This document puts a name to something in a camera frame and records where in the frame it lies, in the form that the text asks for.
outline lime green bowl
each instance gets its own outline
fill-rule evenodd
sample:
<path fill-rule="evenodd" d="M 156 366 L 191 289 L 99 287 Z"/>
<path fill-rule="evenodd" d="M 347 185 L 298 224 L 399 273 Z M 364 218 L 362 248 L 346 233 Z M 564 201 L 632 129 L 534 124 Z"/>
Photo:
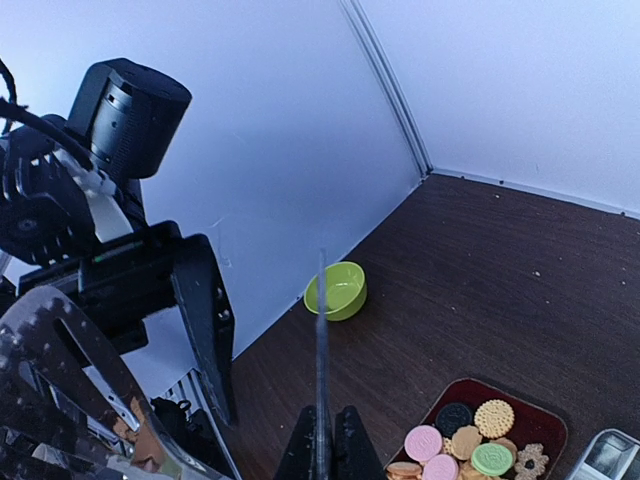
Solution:
<path fill-rule="evenodd" d="M 353 317 L 367 299 L 364 270 L 357 263 L 340 262 L 327 267 L 327 319 L 339 322 Z M 318 313 L 318 277 L 304 292 L 307 309 Z"/>

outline wood grain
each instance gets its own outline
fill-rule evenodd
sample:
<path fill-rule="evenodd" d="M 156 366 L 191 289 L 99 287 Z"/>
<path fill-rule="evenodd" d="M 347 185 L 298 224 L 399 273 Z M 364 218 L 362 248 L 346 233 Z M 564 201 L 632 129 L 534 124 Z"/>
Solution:
<path fill-rule="evenodd" d="M 349 259 L 369 300 L 330 325 L 331 402 L 358 407 L 383 463 L 466 376 L 564 418 L 553 478 L 604 428 L 640 437 L 640 222 L 431 176 Z M 313 321 L 296 305 L 234 364 L 247 479 L 272 477 L 314 401 Z"/>

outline wall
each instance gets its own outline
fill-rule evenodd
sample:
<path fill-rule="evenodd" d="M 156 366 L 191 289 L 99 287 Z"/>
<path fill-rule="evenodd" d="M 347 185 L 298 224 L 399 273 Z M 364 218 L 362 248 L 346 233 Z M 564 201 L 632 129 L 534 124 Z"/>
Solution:
<path fill-rule="evenodd" d="M 418 184 L 390 109 L 334 2 L 4 0 L 0 55 L 21 102 L 66 115 L 86 69 L 126 56 L 194 100 L 156 177 L 151 222 L 205 232 L 237 317 L 236 354 Z M 14 263 L 15 279 L 24 267 Z M 150 395 L 193 362 L 175 311 L 127 356 Z M 163 375 L 155 375 L 161 369 Z"/>
<path fill-rule="evenodd" d="M 640 212 L 637 1 L 361 3 L 437 170 Z"/>

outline wooden surface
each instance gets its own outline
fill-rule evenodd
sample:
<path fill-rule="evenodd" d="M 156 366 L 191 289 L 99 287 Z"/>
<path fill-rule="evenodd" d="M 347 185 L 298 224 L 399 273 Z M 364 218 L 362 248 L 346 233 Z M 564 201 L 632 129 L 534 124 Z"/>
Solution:
<path fill-rule="evenodd" d="M 591 438 L 640 438 L 640 222 L 431 176 L 349 259 L 369 300 L 330 325 L 331 402 L 358 407 L 381 460 L 453 380 L 559 414 L 564 478 Z M 270 479 L 314 401 L 314 317 L 298 304 L 234 364 L 246 479 Z"/>

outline black cookie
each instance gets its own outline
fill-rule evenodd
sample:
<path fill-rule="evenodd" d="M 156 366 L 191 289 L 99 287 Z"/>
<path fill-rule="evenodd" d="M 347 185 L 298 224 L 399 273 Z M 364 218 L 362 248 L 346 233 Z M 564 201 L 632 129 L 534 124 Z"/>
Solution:
<path fill-rule="evenodd" d="M 443 437 L 451 438 L 460 427 L 473 423 L 473 412 L 464 403 L 450 403 L 442 407 L 436 417 L 436 428 Z"/>

